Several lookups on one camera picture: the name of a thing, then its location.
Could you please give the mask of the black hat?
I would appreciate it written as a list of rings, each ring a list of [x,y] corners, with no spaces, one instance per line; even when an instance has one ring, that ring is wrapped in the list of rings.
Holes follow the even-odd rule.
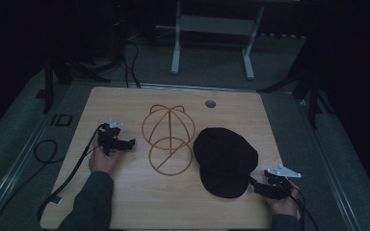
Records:
[[[241,135],[226,128],[205,128],[193,144],[204,188],[222,198],[240,197],[258,166],[257,151]]]

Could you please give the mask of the person's left hand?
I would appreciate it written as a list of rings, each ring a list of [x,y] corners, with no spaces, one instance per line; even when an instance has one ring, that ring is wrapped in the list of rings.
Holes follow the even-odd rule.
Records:
[[[96,147],[89,160],[89,169],[91,172],[102,171],[112,174],[119,162],[119,158],[124,154],[123,151],[113,151],[106,155],[101,147]]]

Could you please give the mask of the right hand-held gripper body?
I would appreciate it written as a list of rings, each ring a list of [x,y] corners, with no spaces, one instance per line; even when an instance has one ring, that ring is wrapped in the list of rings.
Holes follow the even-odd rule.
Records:
[[[264,170],[264,175],[268,181],[264,195],[268,198],[281,200],[288,197],[292,192],[290,178],[301,178],[302,175],[283,164]]]

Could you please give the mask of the gold wire hat rack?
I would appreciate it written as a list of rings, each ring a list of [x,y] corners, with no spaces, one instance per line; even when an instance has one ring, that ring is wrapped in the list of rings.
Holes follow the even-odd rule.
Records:
[[[142,135],[149,145],[149,164],[159,174],[176,176],[193,163],[191,142],[196,124],[184,106],[151,106],[143,120]]]

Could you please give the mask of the black tripod stand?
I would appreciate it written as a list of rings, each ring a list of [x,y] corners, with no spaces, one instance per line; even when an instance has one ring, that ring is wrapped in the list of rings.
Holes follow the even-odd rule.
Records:
[[[257,92],[270,93],[297,82],[292,95],[295,99],[300,100],[309,95],[307,119],[311,127],[316,129],[315,117],[318,110],[319,89],[322,76],[328,67],[328,55],[322,45],[315,39],[308,38],[288,70],[287,76],[267,88],[257,90]]]
[[[52,54],[44,61],[44,89],[40,90],[38,97],[44,99],[43,113],[47,115],[54,104],[54,77],[61,84],[69,85],[72,80],[72,70],[81,73],[85,78],[99,83],[110,83],[109,79],[101,77],[100,72],[109,70],[122,62],[122,57],[114,57],[107,64],[98,67],[86,67],[72,58],[60,54]]]

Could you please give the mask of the person's right hand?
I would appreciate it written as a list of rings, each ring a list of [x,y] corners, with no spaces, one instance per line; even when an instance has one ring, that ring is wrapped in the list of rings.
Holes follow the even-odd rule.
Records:
[[[268,203],[272,213],[274,215],[287,215],[292,216],[296,219],[301,218],[301,209],[296,203],[296,200],[299,197],[299,187],[294,183],[290,182],[293,187],[291,194],[281,200],[275,200],[271,198],[265,198],[265,201]]]

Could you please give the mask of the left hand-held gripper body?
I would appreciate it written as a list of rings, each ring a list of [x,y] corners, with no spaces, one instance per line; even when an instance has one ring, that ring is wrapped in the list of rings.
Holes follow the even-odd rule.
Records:
[[[119,132],[121,123],[110,118],[108,122],[100,125],[98,130],[97,142],[99,146],[103,147],[103,152],[108,155],[112,149],[122,150],[123,143],[119,139]]]

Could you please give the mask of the white metal desk frame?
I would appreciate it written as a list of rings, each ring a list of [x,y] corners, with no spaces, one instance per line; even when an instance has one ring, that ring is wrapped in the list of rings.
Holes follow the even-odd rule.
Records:
[[[254,15],[253,19],[236,19],[184,14],[181,10],[181,6],[185,0],[174,1],[175,25],[173,27],[174,47],[172,54],[171,74],[177,74],[179,72],[181,56],[181,33],[198,32],[247,37],[248,43],[241,49],[241,55],[247,79],[254,79],[251,51],[265,10],[264,6],[258,7],[257,13]]]

